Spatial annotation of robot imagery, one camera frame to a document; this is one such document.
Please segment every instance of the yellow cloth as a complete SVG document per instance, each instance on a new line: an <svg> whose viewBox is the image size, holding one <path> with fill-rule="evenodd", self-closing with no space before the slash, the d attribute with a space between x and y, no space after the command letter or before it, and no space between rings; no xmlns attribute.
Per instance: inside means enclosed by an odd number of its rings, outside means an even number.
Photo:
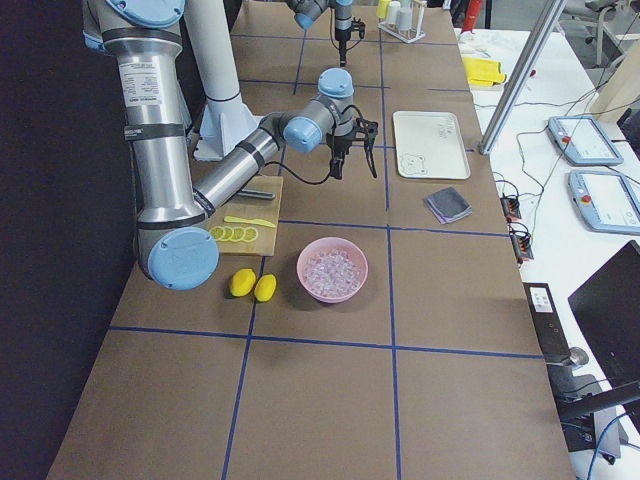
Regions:
<svg viewBox="0 0 640 480"><path fill-rule="evenodd" d="M491 87L504 83L507 76L500 71L500 62L485 58L462 57L470 85Z"/></svg>

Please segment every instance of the bowl of ice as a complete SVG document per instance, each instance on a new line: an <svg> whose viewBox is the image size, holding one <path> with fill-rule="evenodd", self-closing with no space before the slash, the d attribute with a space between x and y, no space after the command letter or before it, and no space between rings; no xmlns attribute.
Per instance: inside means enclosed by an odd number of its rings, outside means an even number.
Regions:
<svg viewBox="0 0 640 480"><path fill-rule="evenodd" d="M325 237L302 250L297 270L309 295L321 302L338 303L360 290L369 267L357 245L344 238Z"/></svg>

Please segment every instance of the blue cable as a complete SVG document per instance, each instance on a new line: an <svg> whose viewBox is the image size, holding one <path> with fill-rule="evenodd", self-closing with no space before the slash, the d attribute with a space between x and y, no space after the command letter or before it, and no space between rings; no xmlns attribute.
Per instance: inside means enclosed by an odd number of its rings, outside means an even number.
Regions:
<svg viewBox="0 0 640 480"><path fill-rule="evenodd" d="M591 457L591 463L589 464L589 472L587 473L587 480L591 480L591 474L593 473L593 466L595 465L596 458L598 457L598 451L600 450L600 444L602 443L602 440L604 439L604 436L607 434L607 431L615 423L617 423L618 420L620 420L622 417L625 417L627 415L629 415L627 412L621 413L616 418L614 418L609 423L607 423L606 427L604 427L604 430L602 431L602 434L600 435L600 438L598 439L598 442L596 443L596 449L593 451L593 456Z"/></svg>

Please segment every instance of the wooden cutting board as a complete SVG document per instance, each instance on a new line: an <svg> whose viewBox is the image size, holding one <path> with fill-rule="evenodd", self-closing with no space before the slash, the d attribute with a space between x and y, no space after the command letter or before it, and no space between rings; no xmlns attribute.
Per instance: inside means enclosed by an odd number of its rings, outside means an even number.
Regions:
<svg viewBox="0 0 640 480"><path fill-rule="evenodd" d="M258 238L253 242L218 242L221 254L260 255L272 257L276 248L278 219L280 217L280 200L282 198L282 177L256 176L245 185L247 190L259 190L276 194L273 200L258 200L235 196L220 207L209 219L209 229L215 226L249 227L258 231ZM247 219L261 218L275 224L275 228L246 223L226 223L224 217L232 215Z"/></svg>

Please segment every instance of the white tablet with blue border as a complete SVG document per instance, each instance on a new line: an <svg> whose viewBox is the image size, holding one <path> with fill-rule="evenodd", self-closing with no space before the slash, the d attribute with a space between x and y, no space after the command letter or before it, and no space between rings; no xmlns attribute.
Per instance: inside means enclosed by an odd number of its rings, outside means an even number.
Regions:
<svg viewBox="0 0 640 480"><path fill-rule="evenodd" d="M592 115L550 117L549 133L572 165L620 165L624 160Z"/></svg>
<svg viewBox="0 0 640 480"><path fill-rule="evenodd" d="M624 175L574 170L569 173L569 189L591 230L640 235L640 202Z"/></svg>

